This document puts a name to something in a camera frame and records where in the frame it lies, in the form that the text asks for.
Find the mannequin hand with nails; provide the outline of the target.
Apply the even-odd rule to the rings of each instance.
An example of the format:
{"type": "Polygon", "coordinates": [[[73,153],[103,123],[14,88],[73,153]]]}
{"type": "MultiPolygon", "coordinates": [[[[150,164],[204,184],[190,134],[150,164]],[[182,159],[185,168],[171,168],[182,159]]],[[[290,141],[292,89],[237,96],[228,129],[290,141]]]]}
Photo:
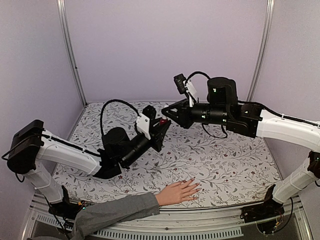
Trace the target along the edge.
{"type": "Polygon", "coordinates": [[[167,185],[155,195],[155,198],[160,207],[176,205],[196,200],[195,194],[200,190],[200,183],[195,182],[195,178],[191,178],[187,181],[178,181],[167,185]]]}

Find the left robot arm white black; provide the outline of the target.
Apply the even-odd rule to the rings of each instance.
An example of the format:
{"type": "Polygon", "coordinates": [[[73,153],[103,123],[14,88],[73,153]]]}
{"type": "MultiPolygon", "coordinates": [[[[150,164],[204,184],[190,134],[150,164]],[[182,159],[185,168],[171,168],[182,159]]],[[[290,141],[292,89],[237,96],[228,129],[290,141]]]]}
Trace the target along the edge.
{"type": "Polygon", "coordinates": [[[129,169],[150,148],[160,152],[170,125],[167,118],[140,114],[134,138],[130,139],[122,127],[114,127],[102,136],[103,148],[89,150],[57,137],[36,119],[13,136],[10,149],[1,158],[12,172],[27,178],[63,217],[70,217],[75,210],[68,201],[68,192],[53,179],[42,160],[78,169],[94,178],[111,179],[122,169],[129,169]]]}

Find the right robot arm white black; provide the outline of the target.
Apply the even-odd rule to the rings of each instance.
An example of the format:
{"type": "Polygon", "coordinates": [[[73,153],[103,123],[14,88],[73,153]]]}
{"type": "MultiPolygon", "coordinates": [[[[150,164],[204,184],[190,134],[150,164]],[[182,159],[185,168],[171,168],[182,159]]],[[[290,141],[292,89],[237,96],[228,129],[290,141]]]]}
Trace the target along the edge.
{"type": "Polygon", "coordinates": [[[278,205],[320,178],[320,124],[277,113],[258,102],[239,101],[236,82],[226,77],[207,80],[207,102],[193,96],[191,80],[174,77],[180,94],[187,98],[162,109],[162,114],[180,127],[189,129],[193,123],[224,126],[227,131],[250,137],[269,138],[296,144],[310,150],[308,157],[287,178],[269,187],[258,213],[269,218],[278,205]]]}

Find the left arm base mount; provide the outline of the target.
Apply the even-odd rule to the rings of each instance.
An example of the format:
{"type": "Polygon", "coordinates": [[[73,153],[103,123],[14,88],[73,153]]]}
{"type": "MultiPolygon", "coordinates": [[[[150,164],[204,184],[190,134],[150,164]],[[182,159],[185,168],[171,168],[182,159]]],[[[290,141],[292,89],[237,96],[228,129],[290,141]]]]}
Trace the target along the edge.
{"type": "Polygon", "coordinates": [[[62,200],[58,203],[49,202],[49,213],[65,219],[75,220],[77,214],[87,207],[87,202],[80,200],[77,203],[70,202],[67,189],[62,186],[62,200]]]}

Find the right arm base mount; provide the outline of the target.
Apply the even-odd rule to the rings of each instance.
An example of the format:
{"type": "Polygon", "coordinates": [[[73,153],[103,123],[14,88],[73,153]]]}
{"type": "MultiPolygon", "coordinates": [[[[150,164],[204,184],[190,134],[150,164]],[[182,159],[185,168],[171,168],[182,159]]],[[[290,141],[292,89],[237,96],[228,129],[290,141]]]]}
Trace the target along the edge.
{"type": "Polygon", "coordinates": [[[262,203],[251,206],[245,206],[241,208],[240,219],[244,220],[245,223],[262,221],[268,218],[274,218],[273,220],[264,221],[256,225],[259,232],[265,236],[274,235],[275,233],[278,233],[281,230],[283,230],[290,222],[294,210],[294,202],[292,197],[290,197],[290,215],[286,223],[282,227],[280,227],[284,220],[285,210],[283,207],[283,203],[278,203],[275,200],[273,200],[273,190],[275,186],[276,185],[273,184],[267,189],[262,203]]]}

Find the grey sleeved forearm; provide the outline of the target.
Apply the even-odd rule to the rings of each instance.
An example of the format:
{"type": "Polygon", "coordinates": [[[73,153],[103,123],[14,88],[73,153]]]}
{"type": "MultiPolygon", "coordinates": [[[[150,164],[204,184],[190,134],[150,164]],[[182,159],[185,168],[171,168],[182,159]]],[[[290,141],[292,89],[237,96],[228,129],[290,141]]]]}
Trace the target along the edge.
{"type": "Polygon", "coordinates": [[[83,240],[86,236],[114,223],[142,219],[158,215],[159,212],[159,203],[150,192],[91,205],[77,214],[72,239],[83,240]]]}

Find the red nail polish bottle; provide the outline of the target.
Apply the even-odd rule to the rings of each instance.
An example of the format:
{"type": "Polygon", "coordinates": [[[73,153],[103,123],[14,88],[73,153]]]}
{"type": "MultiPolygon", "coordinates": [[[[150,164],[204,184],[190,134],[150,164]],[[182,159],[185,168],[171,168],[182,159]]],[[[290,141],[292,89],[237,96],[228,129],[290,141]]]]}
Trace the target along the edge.
{"type": "Polygon", "coordinates": [[[163,125],[163,124],[165,124],[167,121],[168,121],[167,119],[161,118],[159,124],[160,124],[160,125],[163,125]]]}

